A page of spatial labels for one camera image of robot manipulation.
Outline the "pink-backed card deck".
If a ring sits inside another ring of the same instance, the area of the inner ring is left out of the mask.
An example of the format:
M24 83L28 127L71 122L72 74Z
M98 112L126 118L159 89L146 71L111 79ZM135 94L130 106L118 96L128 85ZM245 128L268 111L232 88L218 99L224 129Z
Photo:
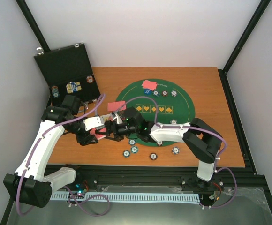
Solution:
M96 131L96 129L93 128L93 129L90 131L90 134L91 134L91 135L94 135L98 141L106 137L105 135L96 134L95 131Z

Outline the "green blue chip stack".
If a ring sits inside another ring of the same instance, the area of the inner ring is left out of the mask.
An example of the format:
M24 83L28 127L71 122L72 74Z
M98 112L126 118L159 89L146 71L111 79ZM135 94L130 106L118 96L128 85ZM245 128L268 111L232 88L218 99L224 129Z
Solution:
M128 158L128 157L130 157L131 152L130 152L129 150L125 150L125 151L123 151L122 155L123 155L125 158Z

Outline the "dealt pink card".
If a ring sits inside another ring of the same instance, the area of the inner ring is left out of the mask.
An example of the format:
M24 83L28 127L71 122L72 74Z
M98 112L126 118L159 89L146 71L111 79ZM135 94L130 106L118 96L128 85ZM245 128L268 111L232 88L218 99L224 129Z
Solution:
M113 112L116 111L119 107L125 104L125 101L109 102L107 103L107 111Z

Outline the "blue small blind button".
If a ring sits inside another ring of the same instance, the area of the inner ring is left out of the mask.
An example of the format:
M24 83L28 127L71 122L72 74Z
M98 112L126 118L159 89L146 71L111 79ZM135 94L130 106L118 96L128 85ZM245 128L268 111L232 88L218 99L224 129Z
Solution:
M150 90L150 89L144 89L144 94L145 95L150 95L152 93L152 90Z

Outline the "blue white chip mat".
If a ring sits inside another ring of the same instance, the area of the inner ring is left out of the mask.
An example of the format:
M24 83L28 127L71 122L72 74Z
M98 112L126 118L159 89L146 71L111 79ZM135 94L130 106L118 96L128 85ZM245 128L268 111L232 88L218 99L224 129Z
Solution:
M170 120L170 123L171 123L172 125L176 125L176 124L177 124L177 120Z

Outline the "blue white chip stack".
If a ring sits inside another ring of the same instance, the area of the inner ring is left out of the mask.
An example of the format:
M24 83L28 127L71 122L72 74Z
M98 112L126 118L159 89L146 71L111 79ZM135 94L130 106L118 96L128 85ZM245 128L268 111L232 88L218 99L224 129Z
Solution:
M175 154L175 155L177 155L177 154L180 153L180 149L178 147L173 147L172 148L172 153Z

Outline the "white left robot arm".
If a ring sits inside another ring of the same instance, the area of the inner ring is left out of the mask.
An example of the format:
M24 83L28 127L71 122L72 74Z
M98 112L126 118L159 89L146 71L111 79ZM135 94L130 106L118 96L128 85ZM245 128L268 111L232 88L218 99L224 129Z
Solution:
M22 214L21 203L43 208L55 191L68 184L75 189L83 185L83 176L71 167L45 175L48 160L64 131L75 134L81 145L98 142L90 131L103 126L104 122L99 116L88 117L88 113L77 117L80 104L79 98L67 95L61 105L47 107L25 159L14 174L6 174L3 183L19 214Z

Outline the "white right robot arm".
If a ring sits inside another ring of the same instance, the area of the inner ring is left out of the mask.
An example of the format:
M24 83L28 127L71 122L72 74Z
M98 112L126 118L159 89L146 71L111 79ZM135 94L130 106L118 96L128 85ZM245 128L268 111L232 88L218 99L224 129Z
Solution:
M104 125L106 136L113 134L117 141L122 140L126 135L135 134L146 143L165 141L185 143L199 160L197 177L206 182L209 182L213 177L221 145L224 144L224 148L227 147L224 138L198 118L184 124L135 122L132 119L125 119L122 123L107 120Z

